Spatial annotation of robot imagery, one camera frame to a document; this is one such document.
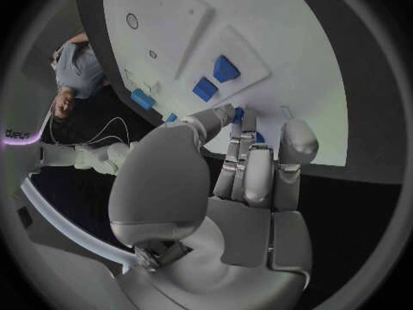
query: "person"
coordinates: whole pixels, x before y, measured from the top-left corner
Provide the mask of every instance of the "person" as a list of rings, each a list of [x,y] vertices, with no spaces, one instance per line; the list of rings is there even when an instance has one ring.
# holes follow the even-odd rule
[[[75,99],[87,99],[109,85],[94,51],[83,32],[66,41],[52,56],[58,92],[54,98],[54,118],[65,120]]]

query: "logo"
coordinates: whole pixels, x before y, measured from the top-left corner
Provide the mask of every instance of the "logo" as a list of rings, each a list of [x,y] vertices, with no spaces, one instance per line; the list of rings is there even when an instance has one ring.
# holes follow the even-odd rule
[[[11,139],[29,139],[30,133],[15,132],[13,129],[6,130],[6,137]]]

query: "blue block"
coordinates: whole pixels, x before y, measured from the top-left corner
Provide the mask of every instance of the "blue block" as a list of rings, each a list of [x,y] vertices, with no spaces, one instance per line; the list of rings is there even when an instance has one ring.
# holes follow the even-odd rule
[[[242,121],[242,117],[244,116],[244,110],[241,107],[236,107],[235,109],[235,117],[232,121],[234,124],[240,124]]]
[[[155,100],[153,100],[150,96],[147,96],[141,89],[137,88],[131,94],[131,99],[135,101],[139,106],[141,106],[145,110],[150,110],[152,106],[155,104]]]
[[[195,85],[192,92],[207,102],[216,92],[218,92],[218,88],[207,78],[202,77],[201,80],[198,81],[198,84]]]
[[[213,76],[220,83],[235,79],[239,75],[241,75],[241,72],[224,55],[217,58],[213,69]]]
[[[257,143],[265,143],[264,137],[259,132],[257,132]]]
[[[169,117],[166,119],[166,123],[167,122],[173,122],[178,118],[178,116],[176,116],[174,113],[170,114]]]

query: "black background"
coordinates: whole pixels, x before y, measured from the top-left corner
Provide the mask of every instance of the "black background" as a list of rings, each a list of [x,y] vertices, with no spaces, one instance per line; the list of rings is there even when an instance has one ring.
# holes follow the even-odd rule
[[[1,44],[19,18],[29,0],[0,0],[1,4]],[[413,38],[411,10],[413,0],[383,0],[393,16],[405,30],[408,38]],[[390,304],[409,304],[413,259],[413,246],[409,244],[405,253],[382,287],[362,309],[377,309]],[[13,309],[47,309],[42,301],[19,273],[5,247],[0,247],[0,295],[5,304],[10,301]]]

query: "white wire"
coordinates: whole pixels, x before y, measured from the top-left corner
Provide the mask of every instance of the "white wire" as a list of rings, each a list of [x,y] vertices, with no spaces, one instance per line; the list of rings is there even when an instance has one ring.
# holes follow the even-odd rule
[[[90,140],[88,140],[88,141],[86,141],[86,142],[82,142],[82,143],[71,143],[71,144],[63,144],[63,143],[59,143],[58,141],[56,141],[56,139],[55,139],[55,137],[54,137],[54,135],[53,135],[53,131],[52,131],[52,121],[53,121],[53,117],[51,116],[51,117],[50,117],[50,122],[49,122],[49,126],[50,126],[50,127],[49,127],[49,129],[50,129],[50,136],[51,136],[53,142],[54,142],[55,144],[57,144],[57,145],[60,145],[60,146],[91,145],[91,144],[93,144],[93,143],[98,143],[99,141],[102,141],[102,140],[108,139],[108,138],[116,138],[116,139],[118,139],[121,143],[125,143],[124,141],[122,141],[122,140],[121,140],[120,138],[118,138],[117,136],[106,136],[106,137],[104,137],[104,138],[102,138],[102,139],[99,139],[99,140],[97,140],[97,141],[94,141],[96,138],[98,138],[98,137],[107,129],[107,127],[110,125],[110,123],[112,123],[112,122],[114,122],[114,121],[116,121],[116,120],[121,121],[121,122],[123,123],[123,126],[125,126],[125,131],[126,131],[126,135],[127,135],[127,144],[130,145],[129,130],[128,130],[128,128],[127,128],[126,122],[123,120],[123,118],[121,118],[121,117],[119,117],[119,116],[114,117],[114,118],[111,119],[109,122],[107,122],[107,124],[104,126],[104,128],[103,128],[99,133],[97,133],[97,135],[95,135],[92,139],[90,139]]]

